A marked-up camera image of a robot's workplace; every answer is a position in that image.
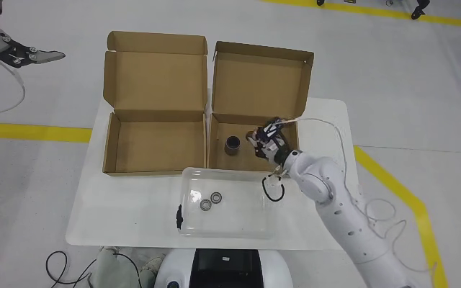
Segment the table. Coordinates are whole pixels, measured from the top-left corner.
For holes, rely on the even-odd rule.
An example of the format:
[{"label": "table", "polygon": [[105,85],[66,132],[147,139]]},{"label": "table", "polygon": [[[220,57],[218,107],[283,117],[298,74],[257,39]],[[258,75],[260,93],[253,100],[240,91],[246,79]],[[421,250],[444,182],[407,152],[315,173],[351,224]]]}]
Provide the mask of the table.
[{"label": "table", "polygon": [[[359,196],[349,117],[345,103],[309,98],[303,117],[315,117],[339,127],[348,163],[347,184]],[[107,124],[112,107],[101,100],[81,172],[66,240],[82,246],[171,248],[240,248],[277,250],[340,250],[324,228],[313,201],[291,179],[285,198],[274,204],[274,236],[270,239],[194,238],[176,229],[181,176],[120,176],[102,173]],[[301,150],[330,156],[344,165],[339,137],[321,122],[298,125]]]}]

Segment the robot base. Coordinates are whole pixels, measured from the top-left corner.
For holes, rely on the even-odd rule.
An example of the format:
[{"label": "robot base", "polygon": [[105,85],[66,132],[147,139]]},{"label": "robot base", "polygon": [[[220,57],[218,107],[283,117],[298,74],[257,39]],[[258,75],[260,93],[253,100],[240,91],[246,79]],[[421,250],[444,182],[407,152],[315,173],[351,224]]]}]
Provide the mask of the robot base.
[{"label": "robot base", "polygon": [[154,288],[293,288],[278,251],[175,248],[165,258]]}]

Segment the transparent plastic tray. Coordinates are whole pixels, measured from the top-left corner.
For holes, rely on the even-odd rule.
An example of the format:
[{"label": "transparent plastic tray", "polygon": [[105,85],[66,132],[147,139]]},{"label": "transparent plastic tray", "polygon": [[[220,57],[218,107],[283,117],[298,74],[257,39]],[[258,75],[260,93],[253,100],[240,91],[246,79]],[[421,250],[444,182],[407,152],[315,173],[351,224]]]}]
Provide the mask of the transparent plastic tray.
[{"label": "transparent plastic tray", "polygon": [[[220,238],[270,238],[270,208],[261,180],[267,173],[186,168],[182,172],[183,235]],[[200,202],[219,192],[208,211]]]}]

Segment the yellow tape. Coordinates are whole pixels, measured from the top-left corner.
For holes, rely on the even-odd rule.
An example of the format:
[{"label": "yellow tape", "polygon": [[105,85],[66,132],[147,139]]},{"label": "yellow tape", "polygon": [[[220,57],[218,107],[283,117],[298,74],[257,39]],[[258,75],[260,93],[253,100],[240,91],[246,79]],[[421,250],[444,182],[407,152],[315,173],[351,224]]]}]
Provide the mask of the yellow tape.
[{"label": "yellow tape", "polygon": [[354,152],[357,162],[413,211],[418,225],[423,250],[426,254],[427,266],[431,268],[436,264],[434,271],[434,286],[435,288],[448,288],[442,258],[439,255],[435,235],[431,228],[431,220],[429,219],[429,214],[424,203],[415,197],[411,191],[394,178],[394,176],[381,167],[380,164],[369,157],[361,148],[354,146]]},{"label": "yellow tape", "polygon": [[[357,6],[353,4],[328,3],[328,0],[326,0],[325,4],[322,6],[318,6],[316,0],[262,0],[262,1],[269,2],[269,3],[304,6],[304,7],[319,8],[319,9],[332,10],[332,11],[366,14],[366,15],[373,15],[373,16],[379,16],[379,17],[407,19],[407,20],[411,20],[411,13],[413,12],[412,11],[408,13],[408,12],[402,12],[402,11],[378,9],[378,8]],[[422,15],[421,17],[419,17],[417,21],[461,26],[461,19],[438,17],[438,16],[431,16],[431,15]]]},{"label": "yellow tape", "polygon": [[89,143],[91,129],[0,124],[0,138]]}]

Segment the gray floor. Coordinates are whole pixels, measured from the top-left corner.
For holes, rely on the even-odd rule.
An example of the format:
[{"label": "gray floor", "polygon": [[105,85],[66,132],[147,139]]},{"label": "gray floor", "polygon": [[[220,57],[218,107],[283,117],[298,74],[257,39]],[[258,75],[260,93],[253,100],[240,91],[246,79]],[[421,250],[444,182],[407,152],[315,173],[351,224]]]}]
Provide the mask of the gray floor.
[{"label": "gray floor", "polygon": [[[383,2],[363,5],[383,8]],[[392,9],[415,5],[396,1]],[[455,0],[431,3],[428,12],[461,18]],[[346,102],[354,144],[426,203],[449,283],[461,285],[459,27],[253,0],[5,1],[0,27],[26,45],[67,54],[56,63],[20,70],[27,98],[0,114],[0,122],[34,125],[92,127],[111,30],[205,35],[209,67],[217,40],[313,51],[309,95]],[[211,69],[208,78],[211,86]],[[16,101],[20,90],[2,69],[0,87],[1,106]],[[97,247],[64,240],[85,152],[86,144],[0,140],[0,287],[49,287],[45,259],[54,250],[68,252],[69,279],[96,256]],[[399,217],[410,221],[398,253],[424,268],[411,211],[358,167],[363,190],[390,199]],[[128,251],[138,263],[157,252]],[[282,255],[296,287],[364,287],[341,251]],[[61,265],[53,260],[52,270]],[[416,277],[427,281],[426,275]]]}]

